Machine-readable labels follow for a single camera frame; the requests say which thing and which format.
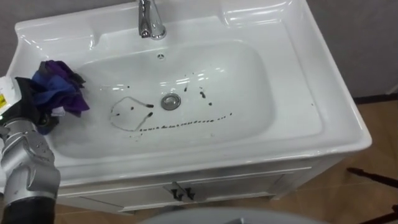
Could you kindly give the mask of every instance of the ceramic basin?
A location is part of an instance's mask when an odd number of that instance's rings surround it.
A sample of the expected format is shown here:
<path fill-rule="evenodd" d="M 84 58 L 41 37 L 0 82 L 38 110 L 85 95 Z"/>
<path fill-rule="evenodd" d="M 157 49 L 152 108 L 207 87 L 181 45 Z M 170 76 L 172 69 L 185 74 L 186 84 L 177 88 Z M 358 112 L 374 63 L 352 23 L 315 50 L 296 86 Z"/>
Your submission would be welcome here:
<path fill-rule="evenodd" d="M 159 0 L 157 8 L 162 40 L 139 36 L 136 2 L 16 25 L 19 44 L 0 80 L 7 101 L 20 97 L 12 79 L 30 78 L 43 60 L 63 60 L 86 80 L 91 109 L 62 117 L 46 136 L 63 183 L 370 145 L 304 0 Z M 180 106 L 165 110 L 170 93 Z"/>
<path fill-rule="evenodd" d="M 83 119 L 63 118 L 51 134 L 58 146 L 86 146 L 60 151 L 69 156 L 235 141 L 265 131 L 274 119 L 264 64 L 252 47 L 238 41 L 148 50 L 88 62 L 76 71 L 87 81 L 91 110 Z M 181 99 L 172 111 L 160 103 L 169 93 Z M 112 150 L 99 150 L 98 144 Z"/>

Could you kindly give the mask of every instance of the yellow label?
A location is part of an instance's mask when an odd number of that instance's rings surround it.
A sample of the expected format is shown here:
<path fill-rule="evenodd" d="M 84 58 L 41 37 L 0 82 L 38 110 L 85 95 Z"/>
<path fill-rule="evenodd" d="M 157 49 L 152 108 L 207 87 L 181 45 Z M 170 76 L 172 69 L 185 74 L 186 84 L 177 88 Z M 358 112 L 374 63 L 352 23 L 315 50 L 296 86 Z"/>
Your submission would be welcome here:
<path fill-rule="evenodd" d="M 5 106 L 7 104 L 6 98 L 4 97 L 3 94 L 0 94 L 0 108 Z"/>

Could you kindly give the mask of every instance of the drain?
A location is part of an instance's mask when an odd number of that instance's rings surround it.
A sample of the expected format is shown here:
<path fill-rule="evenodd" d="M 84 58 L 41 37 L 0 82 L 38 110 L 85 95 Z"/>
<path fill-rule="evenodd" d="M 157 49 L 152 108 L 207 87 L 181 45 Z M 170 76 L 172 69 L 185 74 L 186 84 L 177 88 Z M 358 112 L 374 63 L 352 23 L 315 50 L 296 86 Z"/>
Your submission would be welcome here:
<path fill-rule="evenodd" d="M 175 110 L 180 106 L 181 98 L 175 93 L 169 93 L 162 98 L 160 104 L 165 110 Z"/>

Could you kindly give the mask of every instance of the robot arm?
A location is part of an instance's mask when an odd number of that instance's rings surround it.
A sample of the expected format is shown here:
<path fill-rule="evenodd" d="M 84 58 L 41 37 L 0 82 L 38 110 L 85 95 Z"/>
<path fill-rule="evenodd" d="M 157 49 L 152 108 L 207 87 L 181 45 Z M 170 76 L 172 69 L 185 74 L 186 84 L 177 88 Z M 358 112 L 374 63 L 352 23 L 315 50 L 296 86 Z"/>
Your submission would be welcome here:
<path fill-rule="evenodd" d="M 17 80 L 21 98 L 1 111 L 4 142 L 1 167 L 6 173 L 2 224 L 54 222 L 60 172 L 37 125 L 45 120 L 32 104 L 28 83 Z"/>

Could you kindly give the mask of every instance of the purple cloth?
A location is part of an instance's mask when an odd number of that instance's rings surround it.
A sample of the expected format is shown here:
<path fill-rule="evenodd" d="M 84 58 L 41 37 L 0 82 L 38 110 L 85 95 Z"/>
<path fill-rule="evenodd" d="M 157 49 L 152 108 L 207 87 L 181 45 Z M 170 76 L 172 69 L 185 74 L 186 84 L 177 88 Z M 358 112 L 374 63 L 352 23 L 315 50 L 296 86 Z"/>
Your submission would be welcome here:
<path fill-rule="evenodd" d="M 65 111 L 80 117 L 82 111 L 90 108 L 80 91 L 85 81 L 64 62 L 49 60 L 42 63 L 32 80 L 48 90 L 37 95 L 35 103 L 41 110 L 62 106 Z"/>

